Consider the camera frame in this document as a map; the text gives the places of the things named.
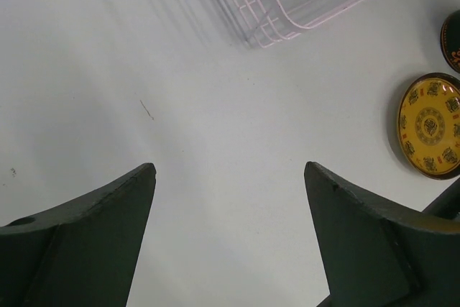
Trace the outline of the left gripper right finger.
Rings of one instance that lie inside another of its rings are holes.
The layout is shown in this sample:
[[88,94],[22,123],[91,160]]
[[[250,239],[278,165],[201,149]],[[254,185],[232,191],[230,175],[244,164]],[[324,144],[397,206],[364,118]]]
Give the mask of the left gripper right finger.
[[457,306],[459,184],[416,211],[316,162],[305,187],[329,294],[324,306]]

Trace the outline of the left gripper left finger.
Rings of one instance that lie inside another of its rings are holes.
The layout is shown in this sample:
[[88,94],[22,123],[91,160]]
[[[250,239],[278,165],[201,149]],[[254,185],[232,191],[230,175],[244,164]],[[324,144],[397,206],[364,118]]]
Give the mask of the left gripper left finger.
[[125,306],[155,193],[145,163],[1,228],[2,306]]

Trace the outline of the yellow round saucer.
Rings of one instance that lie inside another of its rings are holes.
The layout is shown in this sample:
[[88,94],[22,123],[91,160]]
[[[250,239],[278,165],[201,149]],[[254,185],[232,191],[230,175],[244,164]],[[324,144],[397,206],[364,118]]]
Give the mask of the yellow round saucer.
[[445,73],[417,78],[402,96],[396,121],[413,168],[435,180],[459,176],[459,79]]

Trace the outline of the red black mug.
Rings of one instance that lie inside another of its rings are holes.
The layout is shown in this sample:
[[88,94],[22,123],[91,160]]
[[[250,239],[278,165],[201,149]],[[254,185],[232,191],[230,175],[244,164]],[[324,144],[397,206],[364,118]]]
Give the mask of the red black mug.
[[448,65],[459,73],[460,11],[447,16],[440,32],[441,52]]

